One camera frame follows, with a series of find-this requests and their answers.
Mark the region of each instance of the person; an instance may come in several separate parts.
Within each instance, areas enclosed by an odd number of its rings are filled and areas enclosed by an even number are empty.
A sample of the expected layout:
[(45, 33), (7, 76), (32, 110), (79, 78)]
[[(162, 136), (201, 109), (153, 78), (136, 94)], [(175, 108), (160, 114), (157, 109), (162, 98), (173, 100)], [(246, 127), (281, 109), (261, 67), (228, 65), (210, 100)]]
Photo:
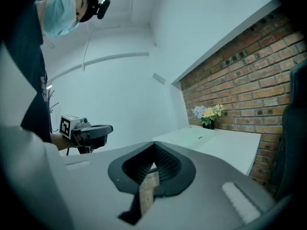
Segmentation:
[(15, 64), (37, 92), (21, 127), (34, 132), (44, 142), (55, 144), (59, 150), (70, 148), (72, 144), (62, 135), (49, 131), (47, 74), (40, 47), (44, 36), (64, 35), (79, 23), (88, 21), (97, 6), (98, 0), (29, 0), (4, 37)]

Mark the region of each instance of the gray surface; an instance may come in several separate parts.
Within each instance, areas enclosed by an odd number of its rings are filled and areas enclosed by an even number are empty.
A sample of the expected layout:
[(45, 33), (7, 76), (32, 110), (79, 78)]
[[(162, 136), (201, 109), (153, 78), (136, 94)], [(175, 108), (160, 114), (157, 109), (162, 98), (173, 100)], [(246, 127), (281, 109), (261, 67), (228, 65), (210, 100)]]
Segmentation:
[[(7, 132), (7, 137), (13, 131), (16, 134), (24, 133), (21, 129), (19, 131), (10, 129)], [(59, 205), (59, 210), (56, 211), (57, 215), (53, 215), (54, 219), (59, 218), (64, 221), (68, 220), (68, 222), (71, 219), (74, 229), (236, 229), (244, 224), (222, 191), (221, 187), (225, 182), (238, 184), (245, 195), (253, 198), (253, 203), (259, 209), (261, 208), (262, 212), (266, 212), (274, 205), (273, 199), (260, 185), (242, 175), (223, 160), (182, 147), (168, 145), (169, 148), (188, 156), (194, 162), (196, 177), (193, 183), (180, 195), (156, 198), (143, 218), (135, 226), (132, 226), (118, 219), (118, 215), (130, 208), (133, 195), (117, 190), (108, 177), (107, 168), (115, 158), (134, 151), (148, 144), (147, 142), (105, 152), (60, 157), (54, 145), (42, 143), (33, 134), (31, 137), (35, 137), (35, 139), (30, 140), (29, 136), (18, 137), (27, 144), (23, 151), (30, 155), (22, 156), (22, 153), (18, 153), (20, 155), (18, 159), (9, 160), (6, 164), (10, 166), (13, 178), (18, 172), (17, 169), (22, 171), (24, 164), (32, 165), (32, 167), (28, 167), (33, 170), (27, 170), (23, 176), (16, 177), (18, 179), (15, 180), (16, 185), (26, 183), (29, 185), (28, 187), (19, 187), (18, 194), (24, 202), (31, 202), (31, 211), (36, 212), (35, 215), (40, 217), (44, 216), (44, 207), (49, 207), (48, 202), (51, 201), (51, 205), (52, 201), (54, 201), (53, 203), (64, 202), (62, 207)], [(8, 140), (7, 147), (10, 147), (10, 143), (13, 144), (14, 139)], [(12, 146), (10, 152), (15, 154), (15, 150), (16, 148)], [(41, 155), (37, 156), (35, 154), (37, 151), (41, 151), (38, 153)], [(82, 163), (80, 167), (74, 166), (76, 169), (72, 170), (67, 170), (65, 166), (65, 164), (82, 161), (88, 162)], [(43, 174), (50, 176), (38, 181), (36, 173), (40, 172), (41, 168), (45, 168)], [(31, 201), (31, 195), (45, 200)], [(63, 212), (68, 214), (66, 218), (63, 218)], [(50, 219), (50, 214), (45, 215), (44, 219), (45, 222), (52, 220), (54, 221), (52, 224), (56, 225), (59, 225), (60, 222), (60, 220), (55, 222), (54, 219)]]
[[(146, 143), (82, 156), (63, 157), (65, 163), (88, 160), (91, 165), (71, 171), (75, 180), (88, 185), (96, 198), (103, 199), (110, 217), (116, 217), (129, 209), (132, 196), (120, 193), (107, 175), (108, 165), (117, 157), (127, 154)], [(188, 156), (196, 166), (193, 183), (180, 195), (157, 198), (152, 207), (134, 228), (140, 229), (235, 229), (243, 225), (221, 186), (234, 182), (264, 212), (274, 204), (270, 195), (250, 178), (213, 156), (168, 144), (177, 152)]]
[(156, 79), (158, 82), (165, 84), (166, 80), (164, 78), (162, 78), (160, 75), (154, 73), (153, 74), (153, 78)]

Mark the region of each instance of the ceiling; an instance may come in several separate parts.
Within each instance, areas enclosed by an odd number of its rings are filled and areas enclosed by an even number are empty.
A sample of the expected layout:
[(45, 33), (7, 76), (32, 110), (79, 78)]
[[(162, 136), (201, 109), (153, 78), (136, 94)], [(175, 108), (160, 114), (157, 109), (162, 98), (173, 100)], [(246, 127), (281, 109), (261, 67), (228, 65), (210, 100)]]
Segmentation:
[(49, 39), (51, 47), (59, 41), (73, 40), (76, 37), (119, 26), (150, 27), (151, 15), (155, 0), (111, 0), (111, 4), (102, 20), (93, 16), (88, 22), (81, 23), (78, 28), (57, 39)]

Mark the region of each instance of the white wall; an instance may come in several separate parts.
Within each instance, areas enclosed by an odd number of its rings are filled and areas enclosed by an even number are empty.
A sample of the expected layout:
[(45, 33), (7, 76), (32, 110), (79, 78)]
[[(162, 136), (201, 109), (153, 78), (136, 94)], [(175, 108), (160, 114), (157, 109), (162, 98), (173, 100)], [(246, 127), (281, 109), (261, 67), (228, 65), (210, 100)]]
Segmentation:
[(52, 127), (61, 114), (87, 117), (91, 124), (111, 124), (105, 149), (114, 149), (176, 130), (168, 112), (165, 86), (152, 78), (148, 57), (129, 57), (74, 70), (52, 83)]
[(151, 23), (162, 52), (157, 74), (170, 83), (180, 80), (198, 63), (279, 6), (270, 2), (272, 0), (160, 0)]
[[(61, 73), (69, 71), (83, 62), (88, 35), (66, 40), (67, 37), (57, 39), (54, 49), (43, 45), (46, 72), (52, 80)], [(85, 64), (89, 61), (124, 54), (146, 53), (153, 46), (152, 33), (149, 28), (118, 27), (95, 31), (85, 55)]]

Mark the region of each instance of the flower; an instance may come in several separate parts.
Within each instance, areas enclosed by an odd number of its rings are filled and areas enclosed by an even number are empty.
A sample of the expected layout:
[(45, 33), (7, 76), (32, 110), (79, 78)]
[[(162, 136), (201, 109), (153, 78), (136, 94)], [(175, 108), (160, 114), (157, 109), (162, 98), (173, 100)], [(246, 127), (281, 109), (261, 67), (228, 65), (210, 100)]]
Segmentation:
[(208, 107), (206, 108), (203, 112), (202, 112), (203, 117), (212, 117), (215, 116), (214, 114), (214, 110), (212, 107)]
[(202, 118), (202, 112), (206, 109), (206, 107), (202, 106), (196, 106), (193, 110), (194, 116), (197, 118)]

